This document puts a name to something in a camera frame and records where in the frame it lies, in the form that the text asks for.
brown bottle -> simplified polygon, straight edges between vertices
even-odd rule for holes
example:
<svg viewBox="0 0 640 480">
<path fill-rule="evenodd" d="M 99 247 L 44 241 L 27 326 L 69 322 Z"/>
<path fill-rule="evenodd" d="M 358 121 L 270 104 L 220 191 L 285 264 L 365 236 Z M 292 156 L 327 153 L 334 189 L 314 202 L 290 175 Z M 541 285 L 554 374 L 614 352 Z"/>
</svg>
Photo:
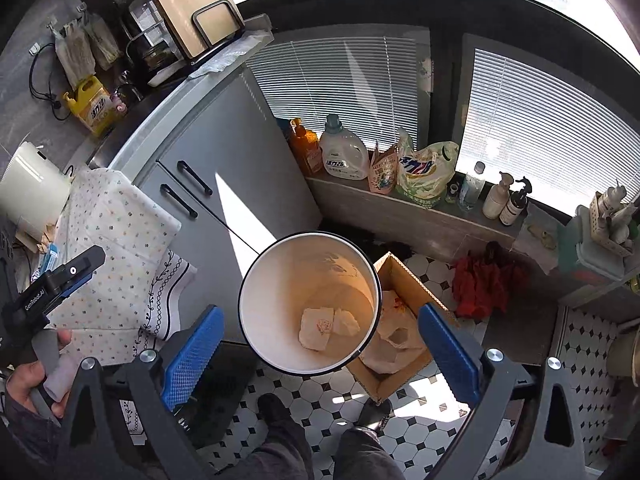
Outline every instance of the brown bottle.
<svg viewBox="0 0 640 480">
<path fill-rule="evenodd" d="M 311 130 L 307 130 L 302 121 L 295 118 L 291 121 L 293 130 L 289 137 L 289 146 L 305 176 L 311 176 L 322 169 L 322 151 L 318 143 L 318 136 Z"/>
</svg>

red cloth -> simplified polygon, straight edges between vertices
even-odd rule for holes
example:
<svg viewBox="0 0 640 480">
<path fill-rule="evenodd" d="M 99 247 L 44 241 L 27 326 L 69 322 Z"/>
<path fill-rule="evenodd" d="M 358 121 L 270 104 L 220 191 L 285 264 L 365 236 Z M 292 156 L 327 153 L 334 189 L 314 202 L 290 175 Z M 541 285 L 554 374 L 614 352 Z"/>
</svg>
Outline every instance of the red cloth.
<svg viewBox="0 0 640 480">
<path fill-rule="evenodd" d="M 482 319 L 494 308 L 506 312 L 510 295 L 526 286 L 525 270 L 502 252 L 500 245 L 490 242 L 481 256 L 469 254 L 455 263 L 452 293 L 458 316 Z"/>
</svg>

human hand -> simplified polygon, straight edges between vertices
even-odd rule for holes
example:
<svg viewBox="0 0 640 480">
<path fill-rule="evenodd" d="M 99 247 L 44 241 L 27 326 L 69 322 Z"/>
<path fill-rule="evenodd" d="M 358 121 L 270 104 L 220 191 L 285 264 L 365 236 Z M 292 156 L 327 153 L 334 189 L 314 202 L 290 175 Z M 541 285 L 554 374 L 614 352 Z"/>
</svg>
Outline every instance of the human hand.
<svg viewBox="0 0 640 480">
<path fill-rule="evenodd" d="M 62 350 L 71 343 L 71 338 L 71 330 L 58 330 L 58 349 Z M 44 377 L 44 366 L 40 361 L 20 365 L 11 374 L 6 384 L 6 391 L 15 402 L 18 402 L 30 412 L 37 413 L 38 410 L 33 405 L 29 393 L 32 388 L 38 386 L 44 380 Z M 51 411 L 57 418 L 62 418 L 65 414 L 68 397 L 69 392 L 65 394 L 60 402 L 56 402 L 51 406 Z"/>
</svg>

screw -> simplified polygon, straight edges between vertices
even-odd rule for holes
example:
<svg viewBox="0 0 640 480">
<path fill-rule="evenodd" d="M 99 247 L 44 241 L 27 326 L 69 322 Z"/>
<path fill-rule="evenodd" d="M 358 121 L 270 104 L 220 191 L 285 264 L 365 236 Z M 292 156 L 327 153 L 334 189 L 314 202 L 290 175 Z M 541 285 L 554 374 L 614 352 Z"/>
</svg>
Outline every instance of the screw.
<svg viewBox="0 0 640 480">
<path fill-rule="evenodd" d="M 151 363 L 156 360 L 157 355 L 155 350 L 143 350 L 140 352 L 140 360 L 143 363 Z"/>
<path fill-rule="evenodd" d="M 80 366 L 82 367 L 82 370 L 91 370 L 91 368 L 95 366 L 95 359 L 93 357 L 82 359 Z"/>
<path fill-rule="evenodd" d="M 547 359 L 546 364 L 548 364 L 549 368 L 552 368 L 553 370 L 559 370 L 560 368 L 562 368 L 562 363 L 555 357 L 550 357 L 549 359 Z"/>
<path fill-rule="evenodd" d="M 489 348 L 486 351 L 486 356 L 489 358 L 489 361 L 493 361 L 494 363 L 499 363 L 504 359 L 504 354 L 497 348 Z"/>
</svg>

white blinds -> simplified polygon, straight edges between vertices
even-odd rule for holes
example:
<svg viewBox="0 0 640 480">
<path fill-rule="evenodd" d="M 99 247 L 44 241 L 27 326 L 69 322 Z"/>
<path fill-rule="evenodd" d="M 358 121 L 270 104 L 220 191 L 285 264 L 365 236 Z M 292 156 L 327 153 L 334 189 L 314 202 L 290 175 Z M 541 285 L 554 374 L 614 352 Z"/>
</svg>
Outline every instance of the white blinds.
<svg viewBox="0 0 640 480">
<path fill-rule="evenodd" d="M 570 215 L 616 179 L 629 197 L 640 189 L 640 136 L 628 124 L 564 81 L 479 49 L 459 171 L 476 160 L 489 182 L 525 175 L 533 198 Z"/>
<path fill-rule="evenodd" d="M 318 135 L 327 114 L 370 149 L 386 149 L 396 129 L 417 129 L 415 41 L 406 38 L 327 38 L 268 46 L 247 65 L 273 114 L 300 117 Z"/>
</svg>

